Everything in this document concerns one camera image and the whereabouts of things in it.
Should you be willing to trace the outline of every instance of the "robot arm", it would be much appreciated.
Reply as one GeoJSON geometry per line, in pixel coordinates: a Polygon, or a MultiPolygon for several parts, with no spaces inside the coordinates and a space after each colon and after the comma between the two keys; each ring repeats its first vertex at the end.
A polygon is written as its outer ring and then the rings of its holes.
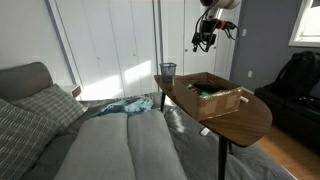
{"type": "Polygon", "coordinates": [[[196,52],[198,46],[204,52],[208,52],[211,45],[215,43],[216,34],[213,32],[216,29],[224,30],[229,39],[233,38],[230,30],[237,29],[237,36],[239,34],[238,27],[229,21],[219,20],[218,17],[221,14],[222,9],[233,9],[237,7],[241,0],[200,0],[203,6],[206,6],[206,10],[202,16],[198,19],[195,27],[195,33],[192,39],[193,51],[196,52]]]}

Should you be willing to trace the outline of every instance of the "pillow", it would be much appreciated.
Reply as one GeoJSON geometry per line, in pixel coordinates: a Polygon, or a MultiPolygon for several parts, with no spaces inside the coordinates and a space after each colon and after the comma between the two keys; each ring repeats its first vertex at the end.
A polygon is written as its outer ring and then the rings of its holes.
{"type": "Polygon", "coordinates": [[[37,115],[56,120],[60,124],[60,132],[63,132],[88,109],[57,84],[30,97],[14,101],[13,104],[37,115]]]}
{"type": "Polygon", "coordinates": [[[54,120],[0,99],[0,179],[19,179],[58,130],[54,120]]]}

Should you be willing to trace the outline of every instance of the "cardboard box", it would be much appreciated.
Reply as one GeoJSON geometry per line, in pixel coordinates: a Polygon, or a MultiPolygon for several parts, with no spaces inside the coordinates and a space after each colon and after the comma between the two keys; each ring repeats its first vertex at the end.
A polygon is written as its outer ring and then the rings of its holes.
{"type": "Polygon", "coordinates": [[[198,121],[238,111],[242,95],[239,85],[207,72],[175,77],[173,91],[182,108],[198,121]],[[197,81],[215,83],[227,90],[199,96],[187,88],[189,84],[197,81]]]}

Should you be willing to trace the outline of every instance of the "wooden floor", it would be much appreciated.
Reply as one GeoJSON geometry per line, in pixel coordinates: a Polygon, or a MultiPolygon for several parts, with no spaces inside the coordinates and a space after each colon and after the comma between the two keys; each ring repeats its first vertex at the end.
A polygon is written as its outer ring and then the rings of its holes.
{"type": "Polygon", "coordinates": [[[272,127],[257,143],[297,179],[320,180],[320,153],[312,151],[285,132],[272,127]]]}

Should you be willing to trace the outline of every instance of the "wire mesh trash can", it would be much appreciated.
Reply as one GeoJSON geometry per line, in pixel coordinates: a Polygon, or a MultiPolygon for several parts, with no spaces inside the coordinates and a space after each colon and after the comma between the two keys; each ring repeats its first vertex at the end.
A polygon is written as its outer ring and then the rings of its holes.
{"type": "Polygon", "coordinates": [[[177,65],[174,63],[161,63],[161,78],[164,82],[172,82],[172,77],[176,75],[177,65]]]}

